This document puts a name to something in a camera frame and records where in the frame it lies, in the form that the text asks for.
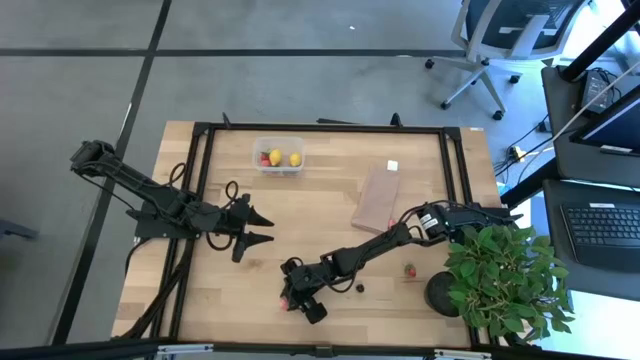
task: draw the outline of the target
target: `green plant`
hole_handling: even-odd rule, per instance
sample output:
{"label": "green plant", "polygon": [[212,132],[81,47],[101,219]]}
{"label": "green plant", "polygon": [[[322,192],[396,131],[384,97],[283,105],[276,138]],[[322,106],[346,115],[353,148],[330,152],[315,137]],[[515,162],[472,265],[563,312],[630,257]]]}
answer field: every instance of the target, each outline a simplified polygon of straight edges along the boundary
{"label": "green plant", "polygon": [[449,245],[449,268],[456,281],[449,296],[467,324],[488,327],[491,336],[524,331],[522,320],[533,328],[525,340],[571,333],[563,310],[571,311],[564,278],[565,264],[554,256],[549,237],[535,236],[533,228],[491,226],[479,233],[463,228],[465,244]]}

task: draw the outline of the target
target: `lemon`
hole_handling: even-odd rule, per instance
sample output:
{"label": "lemon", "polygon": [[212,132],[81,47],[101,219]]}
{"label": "lemon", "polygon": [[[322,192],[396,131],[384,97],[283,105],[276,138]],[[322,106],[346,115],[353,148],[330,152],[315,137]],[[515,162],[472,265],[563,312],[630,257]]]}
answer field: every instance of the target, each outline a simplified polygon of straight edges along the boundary
{"label": "lemon", "polygon": [[271,162],[271,166],[278,166],[280,161],[282,161],[282,152],[278,149],[272,150],[269,153],[269,161]]}
{"label": "lemon", "polygon": [[293,167],[298,167],[302,164],[302,157],[298,153],[293,153],[289,156],[289,164]]}

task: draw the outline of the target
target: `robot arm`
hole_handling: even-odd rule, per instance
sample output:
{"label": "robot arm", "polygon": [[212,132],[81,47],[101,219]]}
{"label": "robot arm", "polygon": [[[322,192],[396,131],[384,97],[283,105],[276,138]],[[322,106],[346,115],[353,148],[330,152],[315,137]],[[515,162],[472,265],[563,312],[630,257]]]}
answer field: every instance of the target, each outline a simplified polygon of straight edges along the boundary
{"label": "robot arm", "polygon": [[[236,238],[234,262],[240,262],[248,247],[273,240],[270,236],[244,232],[246,224],[273,226],[249,206],[249,194],[233,197],[222,208],[200,201],[196,194],[174,188],[171,183],[156,183],[124,164],[111,145],[97,140],[83,142],[71,162],[71,170],[79,176],[110,178],[144,200],[141,210],[127,210],[127,214],[138,221],[137,236],[154,237],[149,231],[159,232],[156,236],[166,235],[164,237],[195,238],[202,232],[226,234]],[[148,226],[140,229],[143,223]]]}
{"label": "robot arm", "polygon": [[[478,204],[445,208],[436,203],[425,203],[416,208],[415,214],[420,218],[426,239],[412,237],[406,221],[400,221],[360,246],[341,248],[320,256],[319,263],[304,265],[299,258],[287,260],[280,266],[285,275],[280,297],[287,311],[299,309],[311,324],[315,324],[327,316],[327,310],[322,303],[315,301],[314,294],[325,286],[339,293],[347,292],[353,285],[356,273],[364,268],[367,261],[407,244],[428,247],[446,239],[463,241],[460,229],[465,225],[506,225],[517,219],[510,217],[507,209],[482,209]],[[350,281],[346,288],[334,288],[334,285],[346,281]]]}

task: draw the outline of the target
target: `concrete floor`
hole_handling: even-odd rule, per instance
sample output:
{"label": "concrete floor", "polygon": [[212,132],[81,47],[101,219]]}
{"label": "concrete floor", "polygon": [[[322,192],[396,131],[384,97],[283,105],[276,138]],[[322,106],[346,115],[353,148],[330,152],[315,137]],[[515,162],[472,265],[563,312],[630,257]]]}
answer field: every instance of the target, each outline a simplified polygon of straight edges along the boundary
{"label": "concrete floor", "polygon": [[[161,3],[5,0],[0,47],[146,48]],[[441,0],[174,0],[160,47],[457,50],[449,38],[458,9],[459,1]],[[398,112],[407,125],[483,127],[498,161],[546,114],[541,63],[507,64],[525,73],[516,86],[496,78],[509,107],[501,122],[491,119],[497,105],[481,85],[442,111],[438,105],[466,74],[446,65],[427,72],[423,63],[157,58],[125,161],[150,174],[166,121],[219,121],[223,111],[235,122],[386,124]],[[68,171],[68,158],[81,140],[115,143],[141,64],[137,57],[0,57],[0,217],[40,231],[35,242],[0,242],[0,348],[49,341],[98,193]],[[520,145],[529,149],[546,137],[536,133]],[[109,338],[133,228],[112,201],[70,341]]]}

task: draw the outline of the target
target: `wooden table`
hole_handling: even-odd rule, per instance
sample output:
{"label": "wooden table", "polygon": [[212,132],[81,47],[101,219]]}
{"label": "wooden table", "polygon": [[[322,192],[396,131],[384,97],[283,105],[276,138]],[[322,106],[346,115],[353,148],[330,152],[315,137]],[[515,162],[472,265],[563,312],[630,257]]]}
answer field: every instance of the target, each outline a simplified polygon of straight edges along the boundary
{"label": "wooden table", "polygon": [[[192,122],[167,123],[154,180],[166,182],[172,167],[185,161],[192,128]],[[251,153],[259,136],[303,138],[306,161],[302,173],[293,178],[270,177],[253,168]],[[462,129],[462,139],[474,200],[483,206],[499,206],[484,132]],[[462,189],[452,142],[449,154],[460,198]],[[279,308],[284,284],[279,266],[286,259],[298,256],[305,263],[318,262],[321,254],[359,245],[374,236],[353,228],[350,221],[370,167],[386,166],[387,160],[399,162],[401,176],[394,217],[425,201],[446,199],[435,135],[216,131],[205,200],[223,204],[224,186],[231,180],[237,181],[240,193],[250,193],[257,211],[275,223],[273,228],[252,230],[272,235],[275,241],[249,248],[240,264],[231,262],[231,250],[213,251],[203,239],[196,241],[179,339],[262,344],[469,346],[462,319],[443,317],[423,300],[426,281],[445,269],[446,243],[431,248],[408,245],[367,263],[356,282],[364,284],[364,293],[321,290],[316,299],[324,303],[329,315],[318,324],[310,325],[300,311],[285,312]],[[199,165],[192,189],[198,178],[197,169]],[[133,256],[113,335],[128,330],[156,295],[167,243],[167,239],[150,241]],[[409,262],[417,268],[416,278],[407,278],[403,273]],[[172,299],[165,311],[161,335],[168,333],[170,309]]]}

